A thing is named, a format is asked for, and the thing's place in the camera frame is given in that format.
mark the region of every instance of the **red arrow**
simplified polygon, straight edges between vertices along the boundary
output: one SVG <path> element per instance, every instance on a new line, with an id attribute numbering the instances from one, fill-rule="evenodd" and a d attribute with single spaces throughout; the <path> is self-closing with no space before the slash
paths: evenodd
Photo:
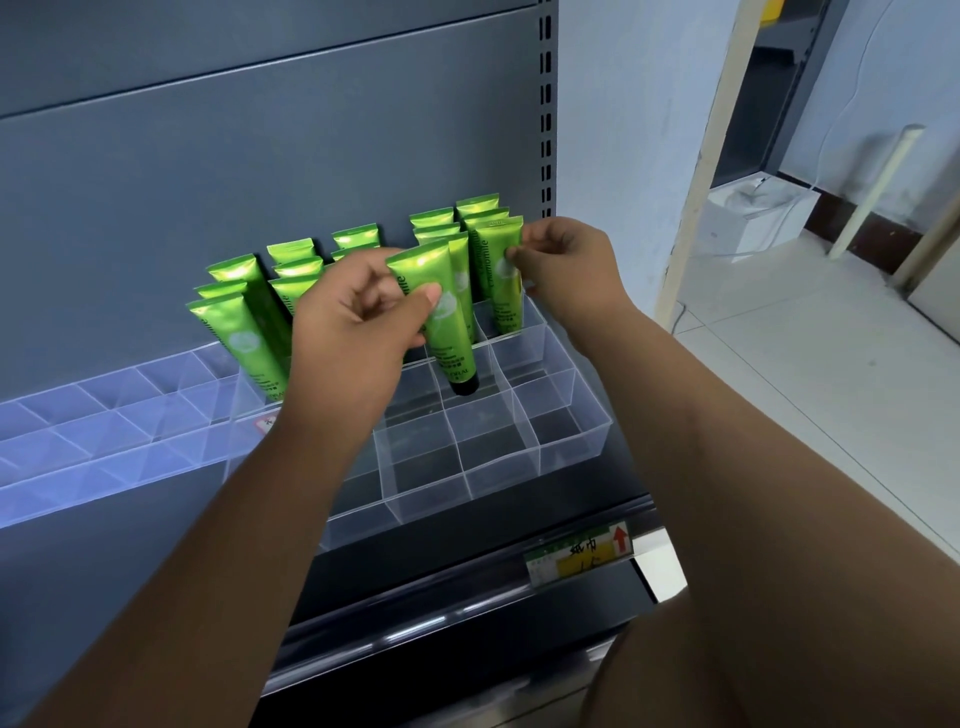
<path id="1" fill-rule="evenodd" d="M 627 540 L 630 536 L 620 526 L 613 532 L 613 540 L 616 541 L 616 550 L 619 553 L 625 553 L 627 550 Z"/>

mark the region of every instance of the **person's left hand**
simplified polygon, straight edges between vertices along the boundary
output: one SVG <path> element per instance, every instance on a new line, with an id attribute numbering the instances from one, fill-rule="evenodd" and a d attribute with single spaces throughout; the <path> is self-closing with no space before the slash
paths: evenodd
<path id="1" fill-rule="evenodd" d="M 324 271 L 297 301 L 293 363 L 277 424 L 347 437 L 359 448 L 400 379 L 406 351 L 442 290 L 428 283 L 404 296 L 384 262 L 397 249 L 357 251 Z"/>

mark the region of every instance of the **leg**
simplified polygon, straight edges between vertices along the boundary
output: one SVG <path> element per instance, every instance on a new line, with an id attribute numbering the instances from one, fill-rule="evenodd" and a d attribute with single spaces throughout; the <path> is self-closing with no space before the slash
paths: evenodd
<path id="1" fill-rule="evenodd" d="M 594 726 L 744 726 L 689 592 L 634 619 L 604 659 L 581 714 Z"/>

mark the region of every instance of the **hand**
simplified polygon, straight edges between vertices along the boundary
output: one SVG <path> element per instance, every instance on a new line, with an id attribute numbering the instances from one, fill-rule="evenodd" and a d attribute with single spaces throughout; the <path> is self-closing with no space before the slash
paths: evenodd
<path id="1" fill-rule="evenodd" d="M 357 251 L 332 265 L 297 302 L 290 383 L 277 424 L 295 423 L 359 448 L 400 379 L 403 355 L 443 292 L 404 297 L 384 262 L 396 249 Z"/>
<path id="2" fill-rule="evenodd" d="M 574 345 L 581 332 L 624 308 L 633 309 L 610 239 L 568 217 L 547 217 L 523 226 L 523 245 L 507 257 L 525 279 L 527 293 L 543 301 Z"/>

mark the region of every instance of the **fingernail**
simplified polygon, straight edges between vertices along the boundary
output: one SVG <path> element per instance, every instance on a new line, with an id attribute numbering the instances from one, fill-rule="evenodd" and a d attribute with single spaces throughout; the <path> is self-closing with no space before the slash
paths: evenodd
<path id="1" fill-rule="evenodd" d="M 432 305 L 437 305 L 437 301 L 443 294 L 444 290 L 439 283 L 425 283 L 423 285 L 423 295 Z"/>

